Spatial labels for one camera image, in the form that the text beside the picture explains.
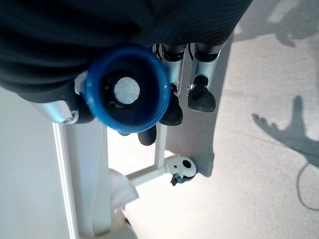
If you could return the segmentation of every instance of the black fabric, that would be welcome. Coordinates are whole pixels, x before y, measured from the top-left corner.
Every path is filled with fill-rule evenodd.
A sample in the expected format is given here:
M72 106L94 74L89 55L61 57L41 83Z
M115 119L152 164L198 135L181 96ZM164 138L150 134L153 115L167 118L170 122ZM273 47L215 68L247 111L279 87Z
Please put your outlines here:
M226 41L251 0L0 0L0 85L41 92L123 42Z
M159 120L161 124L168 126L180 125L183 121L183 111L179 106L179 99L174 94L173 89L170 92L168 108L163 117Z
M144 146L150 146L155 143L157 135L156 125L152 126L148 130L138 133L139 141Z
M188 93L188 107L194 111L213 112L216 100L204 85L197 85Z

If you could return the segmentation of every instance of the concrete floor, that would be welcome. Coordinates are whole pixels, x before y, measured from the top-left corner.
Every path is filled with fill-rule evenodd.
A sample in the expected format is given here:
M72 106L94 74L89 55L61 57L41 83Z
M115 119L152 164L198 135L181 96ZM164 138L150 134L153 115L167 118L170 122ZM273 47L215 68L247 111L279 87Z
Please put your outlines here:
M231 46L212 176L139 186L126 213L140 239L319 238L318 20L317 0L252 3ZM154 146L109 135L112 167L152 163Z

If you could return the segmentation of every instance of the white metal frame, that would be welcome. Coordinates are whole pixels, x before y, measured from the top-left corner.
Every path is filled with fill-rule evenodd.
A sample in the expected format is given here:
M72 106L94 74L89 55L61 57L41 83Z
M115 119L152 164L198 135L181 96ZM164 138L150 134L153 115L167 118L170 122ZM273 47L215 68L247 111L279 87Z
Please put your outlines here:
M107 156L107 128L101 123L100 125L101 142L102 150L104 151L104 157L101 157L100 162L97 186L98 190L96 190L97 194L95 195L95 210L92 222L94 233L96 235L101 235L95 237L96 239L102 239L103 235L106 235L107 232L111 229L112 212L110 200L106 200L106 198L110 199L110 191L108 185L109 169ZM77 216L71 180L70 159L68 153L69 149L65 126L53 123L53 132L70 239L84 239L82 236L80 236L77 225ZM158 124L154 165L127 175L133 185L138 186L165 174L164 153L166 146L166 135L167 126Z

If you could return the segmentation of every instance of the white stand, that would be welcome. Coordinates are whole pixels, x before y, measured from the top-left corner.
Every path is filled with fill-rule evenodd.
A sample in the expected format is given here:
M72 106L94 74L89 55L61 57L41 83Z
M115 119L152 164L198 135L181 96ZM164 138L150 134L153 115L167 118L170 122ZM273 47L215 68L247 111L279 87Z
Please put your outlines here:
M53 131L57 151L57 159L59 164L64 206L71 239L103 239L108 237L108 232L111 230L112 210L110 206L111 195L108 184L109 168L107 153L107 128L101 123L99 124L101 125L100 142L102 153L97 177L98 182L96 184L95 190L93 190L93 195L90 195L91 198L94 198L94 200L91 200L91 202L87 202L84 200L81 202L80 205L84 209L93 209L93 212L91 214L84 214L83 211L85 210L81 209L81 214L77 216L75 209L76 207L74 203L74 190L71 180L69 152L76 150L76 147L85 147L85 145L81 145L81 143L79 142L76 143L76 140L72 139L74 140L74 143L72 145L75 148L70 148L70 146L68 145L65 126L53 123ZM164 158L166 135L167 126L158 124L154 164L150 167L144 168L142 170L127 175L127 177L133 185L138 186L154 178L157 178L165 173L170 173L172 175L176 174L180 178L182 178L183 176L193 177L196 174L195 164L189 158L181 156L172 156L167 159ZM87 137L87 135L80 134L77 135L77 137ZM75 172L73 175L73 180L83 180L83 176L81 176L80 167L72 168L72 172ZM85 193L92 193L92 190L87 191L87 188L81 186L77 187L76 191L79 190ZM83 224L83 221L86 222L85 229L79 228L79 225L77 224L78 220L81 221L81 225ZM83 237L80 235L79 231L85 231L85 234L91 236Z

